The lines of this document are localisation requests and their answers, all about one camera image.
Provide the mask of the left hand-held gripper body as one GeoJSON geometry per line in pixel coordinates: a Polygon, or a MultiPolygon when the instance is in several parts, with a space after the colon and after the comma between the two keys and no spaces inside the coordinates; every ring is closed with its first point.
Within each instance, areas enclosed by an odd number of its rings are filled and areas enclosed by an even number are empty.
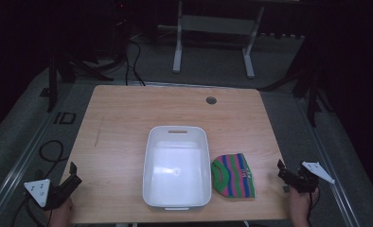
{"type": "Polygon", "coordinates": [[[54,186],[49,179],[24,183],[31,198],[44,210],[60,207],[72,194],[71,185],[54,186]]]}

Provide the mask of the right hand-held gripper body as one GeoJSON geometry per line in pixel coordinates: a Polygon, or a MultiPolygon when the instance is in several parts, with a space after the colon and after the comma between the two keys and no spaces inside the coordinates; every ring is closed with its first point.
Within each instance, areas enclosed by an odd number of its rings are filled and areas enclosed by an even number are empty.
{"type": "Polygon", "coordinates": [[[284,172],[279,170],[278,177],[285,184],[294,187],[299,193],[314,192],[318,187],[320,179],[329,183],[335,183],[335,180],[331,178],[318,162],[303,161],[297,173],[293,173],[286,168],[284,172]]]}

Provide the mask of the striped knitted hat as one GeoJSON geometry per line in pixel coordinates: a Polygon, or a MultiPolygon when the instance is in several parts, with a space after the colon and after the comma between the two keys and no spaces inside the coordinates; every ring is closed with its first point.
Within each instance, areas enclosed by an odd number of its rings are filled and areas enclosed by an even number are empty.
{"type": "Polygon", "coordinates": [[[226,198],[254,198],[256,189],[250,167],[242,153],[225,154],[211,163],[214,189],[226,198]]]}

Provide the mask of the white plastic bin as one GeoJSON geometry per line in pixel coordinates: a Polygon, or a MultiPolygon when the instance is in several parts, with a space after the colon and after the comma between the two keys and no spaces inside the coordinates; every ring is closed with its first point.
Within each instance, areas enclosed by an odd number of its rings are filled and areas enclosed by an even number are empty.
{"type": "Polygon", "coordinates": [[[211,160],[203,129],[191,126],[151,129],[142,196],[147,205],[165,210],[189,210],[210,202],[211,160]]]}

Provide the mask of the person's right hand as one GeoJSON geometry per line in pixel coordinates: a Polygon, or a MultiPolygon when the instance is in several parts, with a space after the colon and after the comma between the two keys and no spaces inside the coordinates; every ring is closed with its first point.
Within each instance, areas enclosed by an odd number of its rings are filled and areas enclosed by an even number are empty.
{"type": "Polygon", "coordinates": [[[293,227],[310,227],[310,212],[319,200],[319,189],[312,193],[299,193],[291,185],[289,187],[288,209],[293,227]]]}

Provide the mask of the person's left hand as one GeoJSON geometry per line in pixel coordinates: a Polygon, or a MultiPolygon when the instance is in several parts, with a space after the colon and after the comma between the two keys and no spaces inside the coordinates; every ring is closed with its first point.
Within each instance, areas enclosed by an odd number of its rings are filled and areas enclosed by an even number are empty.
{"type": "Polygon", "coordinates": [[[60,207],[43,211],[47,227],[71,227],[73,202],[68,198],[60,207]]]}

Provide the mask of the black tripod stand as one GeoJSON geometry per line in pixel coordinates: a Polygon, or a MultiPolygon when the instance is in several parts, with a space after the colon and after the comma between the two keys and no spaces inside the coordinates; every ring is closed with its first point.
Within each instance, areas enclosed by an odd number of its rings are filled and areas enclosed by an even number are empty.
{"type": "Polygon", "coordinates": [[[125,61],[130,29],[128,19],[108,16],[51,24],[44,45],[49,57],[47,111],[51,112],[57,102],[57,74],[64,82],[72,83],[77,79],[79,68],[86,77],[112,81],[104,72],[125,61]]]}
{"type": "Polygon", "coordinates": [[[296,84],[292,89],[292,94],[299,98],[309,94],[307,118],[310,124],[315,127],[315,113],[321,111],[317,98],[319,97],[318,88],[322,71],[323,66],[317,44],[306,38],[293,58],[285,77],[270,85],[258,88],[258,90],[270,92],[295,80],[296,84]]]}

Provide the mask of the white metal stand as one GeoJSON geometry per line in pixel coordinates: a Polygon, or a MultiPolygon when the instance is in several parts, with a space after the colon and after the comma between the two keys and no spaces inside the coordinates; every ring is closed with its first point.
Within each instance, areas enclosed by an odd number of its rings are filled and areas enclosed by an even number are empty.
{"type": "Polygon", "coordinates": [[[183,31],[198,31],[208,33],[224,33],[233,35],[247,35],[249,43],[242,50],[242,57],[245,66],[246,76],[249,79],[255,77],[254,65],[251,60],[251,52],[258,35],[258,28],[264,13],[265,7],[259,7],[254,20],[228,19],[221,17],[198,16],[183,13],[183,0],[178,0],[177,12],[177,38],[173,59],[172,72],[181,71],[183,43],[183,31]]]}

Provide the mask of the metal floor rail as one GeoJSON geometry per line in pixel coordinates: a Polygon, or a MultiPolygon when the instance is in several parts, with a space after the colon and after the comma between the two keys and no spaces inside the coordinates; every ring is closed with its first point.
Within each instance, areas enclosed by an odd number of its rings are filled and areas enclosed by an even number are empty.
{"type": "Polygon", "coordinates": [[[7,206],[28,163],[33,158],[48,125],[73,85],[58,88],[58,101],[51,113],[47,97],[37,97],[41,88],[28,88],[0,125],[0,216],[7,206]]]}
{"type": "Polygon", "coordinates": [[[296,98],[294,101],[307,127],[309,128],[309,132],[312,139],[314,140],[314,144],[316,146],[316,155],[319,159],[320,165],[333,180],[332,183],[329,183],[329,187],[339,207],[346,227],[361,227],[357,219],[357,216],[352,209],[351,203],[346,194],[346,190],[344,189],[339,177],[337,176],[337,172],[335,171],[334,165],[330,161],[326,147],[323,141],[321,140],[319,132],[315,127],[311,125],[311,122],[307,118],[305,100],[303,98],[296,98]]]}

